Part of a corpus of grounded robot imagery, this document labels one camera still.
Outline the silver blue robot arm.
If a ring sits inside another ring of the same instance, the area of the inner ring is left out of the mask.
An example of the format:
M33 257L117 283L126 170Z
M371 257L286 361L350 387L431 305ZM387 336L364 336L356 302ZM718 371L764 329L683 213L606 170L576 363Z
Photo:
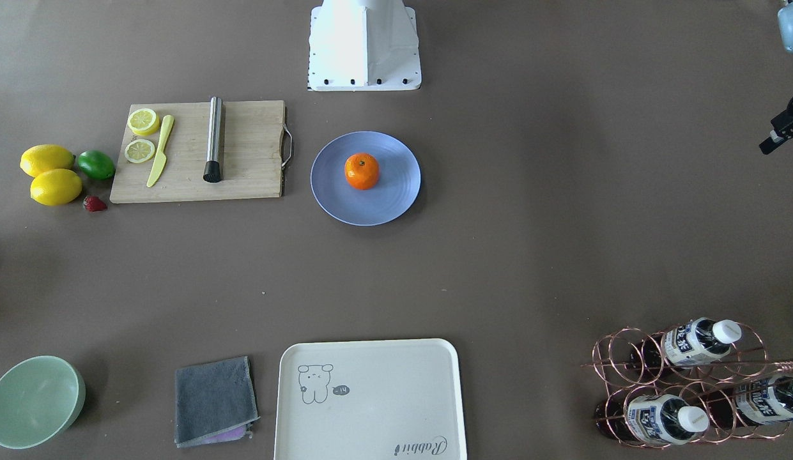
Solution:
M784 49L793 53L793 1L785 1L785 5L779 9L777 24Z

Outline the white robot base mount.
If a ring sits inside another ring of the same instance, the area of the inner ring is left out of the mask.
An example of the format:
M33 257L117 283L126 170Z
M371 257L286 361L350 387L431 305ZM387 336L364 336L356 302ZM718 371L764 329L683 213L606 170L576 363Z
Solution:
M311 10L308 90L411 91L421 86L413 8L402 1L323 1Z

